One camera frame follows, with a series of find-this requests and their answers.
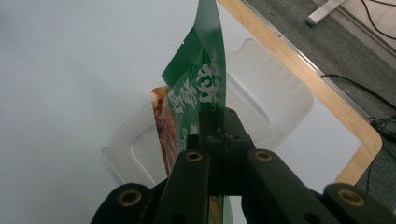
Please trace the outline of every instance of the plastic container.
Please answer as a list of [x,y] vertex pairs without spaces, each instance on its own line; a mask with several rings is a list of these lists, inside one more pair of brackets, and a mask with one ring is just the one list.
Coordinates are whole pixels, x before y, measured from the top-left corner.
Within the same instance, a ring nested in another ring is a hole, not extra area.
[[[226,60],[226,105],[237,112],[257,148],[276,150],[311,111],[312,93],[253,39]],[[150,101],[102,152],[124,183],[152,188],[166,178]]]

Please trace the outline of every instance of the translucent plastic bin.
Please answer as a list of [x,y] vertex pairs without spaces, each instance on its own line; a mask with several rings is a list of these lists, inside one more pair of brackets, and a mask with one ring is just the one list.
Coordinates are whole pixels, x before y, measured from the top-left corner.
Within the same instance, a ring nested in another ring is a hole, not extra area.
[[[312,93],[255,40],[246,40],[226,60],[226,105],[256,147],[276,150],[311,111]],[[152,188],[166,178],[149,92],[147,108],[120,127],[102,152],[125,183]]]

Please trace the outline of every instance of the brass screw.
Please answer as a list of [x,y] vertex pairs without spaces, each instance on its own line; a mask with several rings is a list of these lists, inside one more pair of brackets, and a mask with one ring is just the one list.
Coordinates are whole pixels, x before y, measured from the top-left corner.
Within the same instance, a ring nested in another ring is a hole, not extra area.
[[264,151],[257,151],[254,155],[260,161],[270,161],[272,159],[271,154]]
[[130,207],[137,204],[142,199],[142,194],[137,189],[123,191],[118,198],[119,204],[124,207]]
[[364,206],[364,199],[356,192],[349,189],[339,189],[338,196],[342,198],[346,203],[349,203],[353,206]]
[[192,151],[186,154],[186,159],[188,161],[200,161],[202,159],[202,154],[199,152]]

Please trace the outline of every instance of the gray carpet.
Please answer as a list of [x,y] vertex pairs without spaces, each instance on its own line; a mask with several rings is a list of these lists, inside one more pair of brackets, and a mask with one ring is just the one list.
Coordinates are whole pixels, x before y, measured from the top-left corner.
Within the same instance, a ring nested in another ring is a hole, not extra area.
[[[396,105],[396,71],[335,19],[309,27],[305,18],[318,8],[312,0],[246,0],[324,74],[355,80]],[[396,111],[350,82],[331,80],[370,116],[387,119]],[[387,130],[396,130],[390,123]],[[369,193],[391,211],[396,208],[396,144],[387,142],[372,164]],[[366,189],[368,171],[357,186]]]

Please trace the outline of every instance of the white tabletop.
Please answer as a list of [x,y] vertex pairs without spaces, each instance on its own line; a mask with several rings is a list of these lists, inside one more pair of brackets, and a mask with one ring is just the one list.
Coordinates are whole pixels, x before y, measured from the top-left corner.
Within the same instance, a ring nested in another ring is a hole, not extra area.
[[[121,184],[100,148],[163,85],[161,73],[196,7],[181,0],[0,1],[0,223],[91,221]],[[225,48],[235,51],[251,35],[219,12]],[[278,152],[320,190],[359,144],[316,100]],[[323,159],[321,169],[335,171],[312,169],[311,161]]]

